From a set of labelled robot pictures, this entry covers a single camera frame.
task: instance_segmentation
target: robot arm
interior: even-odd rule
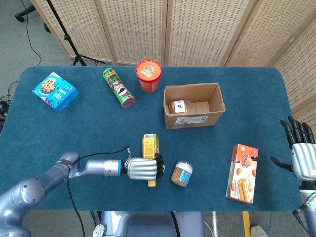
[[[285,121],[281,121],[285,129],[289,143],[292,164],[280,162],[277,158],[271,160],[278,167],[293,172],[295,177],[302,181],[300,194],[303,205],[293,211],[293,215],[308,232],[310,236],[316,237],[316,144],[312,129],[308,124],[296,121],[288,117],[292,129]],[[304,211],[307,227],[303,225],[298,213]]]
[[[122,160],[88,160],[80,171],[77,153],[63,154],[48,171],[13,186],[0,195],[0,237],[30,237],[31,232],[22,226],[24,215],[41,203],[46,195],[69,178],[84,175],[121,176],[131,179],[155,180],[164,173],[162,156],[156,159],[129,158],[128,166]]]

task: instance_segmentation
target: chair wheel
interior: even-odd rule
[[[24,22],[24,18],[23,17],[15,17],[19,22]]]
[[[50,30],[49,30],[49,28],[47,27],[47,25],[44,23],[44,29],[47,31],[47,32],[49,32],[50,33]]]

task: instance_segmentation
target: shoe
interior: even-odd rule
[[[251,237],[268,237],[267,233],[260,226],[251,227],[250,235]]]

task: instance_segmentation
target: red lid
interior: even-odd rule
[[[154,60],[144,60],[136,67],[136,75],[139,80],[147,83],[157,81],[162,73],[161,65]]]

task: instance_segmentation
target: robot finger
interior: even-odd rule
[[[293,166],[291,164],[286,164],[286,163],[283,163],[281,161],[279,161],[277,158],[275,157],[270,157],[270,159],[272,160],[272,162],[274,164],[276,164],[278,167],[282,168],[282,169],[285,169],[287,171],[290,171],[290,172],[293,172]]]
[[[282,126],[285,129],[286,138],[287,138],[288,144],[290,146],[290,149],[292,149],[292,146],[295,143],[295,138],[293,136],[292,130],[291,130],[290,126],[287,124],[286,121],[281,120],[280,122],[281,122]]]
[[[157,161],[157,163],[160,162],[160,161],[162,161],[162,160],[163,160],[162,155],[160,155],[159,153],[156,153],[156,154],[155,154],[155,160]]]
[[[160,177],[163,176],[163,175],[164,175],[163,172],[159,172],[159,173],[157,173],[156,177],[157,177],[157,178],[160,178]]]
[[[290,122],[292,124],[293,134],[294,134],[296,143],[302,143],[303,140],[302,140],[302,136],[301,136],[301,131],[299,129],[299,125],[298,125],[297,121],[292,116],[289,116],[288,120],[290,120]]]
[[[305,128],[305,131],[307,132],[307,137],[308,137],[309,142],[312,144],[315,144],[315,138],[314,138],[311,127],[309,127],[309,125],[305,122],[303,123],[303,127]]]
[[[164,165],[163,160],[158,161],[157,160],[157,167],[162,167]]]
[[[305,131],[305,128],[303,127],[303,125],[299,122],[299,121],[296,121],[299,128],[300,128],[300,131],[301,131],[301,135],[302,135],[302,139],[303,139],[303,142],[304,143],[308,143],[308,137],[307,137],[307,134],[306,134],[306,131]]]
[[[163,166],[160,166],[157,168],[157,173],[163,173],[163,171],[164,171]]]

